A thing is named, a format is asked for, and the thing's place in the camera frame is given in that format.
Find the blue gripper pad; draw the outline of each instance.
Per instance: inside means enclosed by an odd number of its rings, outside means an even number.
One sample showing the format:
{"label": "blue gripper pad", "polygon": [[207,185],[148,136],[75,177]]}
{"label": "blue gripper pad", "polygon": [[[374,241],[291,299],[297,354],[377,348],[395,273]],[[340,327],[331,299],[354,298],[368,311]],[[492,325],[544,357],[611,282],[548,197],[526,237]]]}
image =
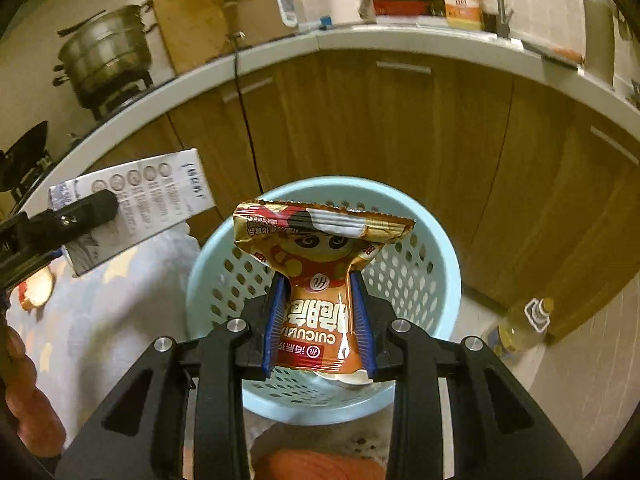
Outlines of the blue gripper pad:
{"label": "blue gripper pad", "polygon": [[369,379],[372,379],[376,371],[375,345],[369,317],[367,317],[367,312],[364,307],[364,302],[369,294],[366,290],[360,290],[355,272],[349,275],[349,279],[351,283],[351,300],[353,303],[353,320],[356,340],[358,341],[358,353],[360,354],[362,365],[367,371]]}
{"label": "blue gripper pad", "polygon": [[281,276],[276,284],[273,295],[268,295],[265,301],[273,298],[269,308],[269,320],[264,332],[264,353],[262,356],[262,370],[267,375],[276,365],[278,360],[278,343],[280,342],[280,334],[282,333],[282,325],[287,313],[287,279]]}

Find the cabinet handle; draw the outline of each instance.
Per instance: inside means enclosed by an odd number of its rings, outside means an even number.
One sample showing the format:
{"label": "cabinet handle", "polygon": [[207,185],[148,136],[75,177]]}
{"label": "cabinet handle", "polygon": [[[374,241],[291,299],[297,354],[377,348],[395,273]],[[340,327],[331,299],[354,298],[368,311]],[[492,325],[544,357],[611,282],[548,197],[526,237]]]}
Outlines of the cabinet handle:
{"label": "cabinet handle", "polygon": [[[267,79],[263,79],[261,81],[256,81],[255,83],[251,83],[250,85],[243,86],[240,88],[240,93],[242,95],[248,94],[249,92],[253,92],[258,88],[262,88],[263,86],[267,86],[268,84],[273,83],[273,78],[268,77]],[[226,105],[229,101],[233,101],[234,99],[238,99],[238,92],[231,92],[225,96],[222,96],[222,102]]]}
{"label": "cabinet handle", "polygon": [[405,70],[406,72],[418,72],[420,74],[431,75],[431,67],[422,65],[412,65],[409,63],[392,63],[389,61],[377,61],[379,68],[391,68],[393,70]]}
{"label": "cabinet handle", "polygon": [[595,135],[596,137],[599,137],[602,140],[604,140],[609,146],[612,146],[614,149],[618,150],[620,153],[622,153],[624,156],[626,156],[626,158],[628,158],[636,166],[638,165],[638,162],[639,162],[638,158],[633,153],[631,153],[628,149],[626,149],[624,146],[622,146],[622,144],[620,144],[616,140],[614,140],[611,137],[609,137],[606,133],[601,132],[595,126],[591,126],[591,133],[593,135]]}

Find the plastic bottle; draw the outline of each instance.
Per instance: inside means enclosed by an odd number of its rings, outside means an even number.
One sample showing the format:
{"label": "plastic bottle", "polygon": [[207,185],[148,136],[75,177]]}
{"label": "plastic bottle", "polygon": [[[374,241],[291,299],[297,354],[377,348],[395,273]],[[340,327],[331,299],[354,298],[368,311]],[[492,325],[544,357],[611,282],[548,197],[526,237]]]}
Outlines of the plastic bottle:
{"label": "plastic bottle", "polygon": [[449,27],[482,30],[482,0],[444,0]]}
{"label": "plastic bottle", "polygon": [[501,359],[533,348],[545,338],[553,312],[551,298],[533,298],[524,308],[513,306],[497,326],[484,335],[484,341]]}

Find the wooden cutting board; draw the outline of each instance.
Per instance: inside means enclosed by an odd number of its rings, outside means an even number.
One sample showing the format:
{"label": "wooden cutting board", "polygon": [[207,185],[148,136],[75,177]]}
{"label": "wooden cutting board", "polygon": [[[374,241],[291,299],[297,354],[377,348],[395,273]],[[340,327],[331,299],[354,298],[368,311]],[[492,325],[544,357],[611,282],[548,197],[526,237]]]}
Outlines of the wooden cutting board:
{"label": "wooden cutting board", "polygon": [[224,0],[153,0],[156,20],[177,75],[230,52]]}

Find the light blue laundry basket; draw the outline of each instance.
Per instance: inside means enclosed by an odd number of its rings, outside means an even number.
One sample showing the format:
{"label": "light blue laundry basket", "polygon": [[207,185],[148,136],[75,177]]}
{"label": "light blue laundry basket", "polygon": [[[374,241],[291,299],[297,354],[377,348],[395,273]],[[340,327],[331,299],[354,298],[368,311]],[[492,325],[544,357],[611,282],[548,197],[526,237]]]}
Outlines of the light blue laundry basket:
{"label": "light blue laundry basket", "polygon": [[[398,317],[439,339],[448,339],[460,307],[460,267],[440,224],[411,197],[362,178],[327,176],[300,180],[265,193],[264,200],[327,203],[379,210],[415,219],[402,242],[384,247],[362,271],[369,293],[389,300]],[[238,317],[244,300],[269,290],[273,271],[234,245],[228,218],[207,241],[193,266],[187,292],[187,330],[202,337]],[[313,372],[276,367],[265,383],[244,381],[244,406],[258,415],[311,426],[355,420],[394,400],[393,381],[349,386]]]}

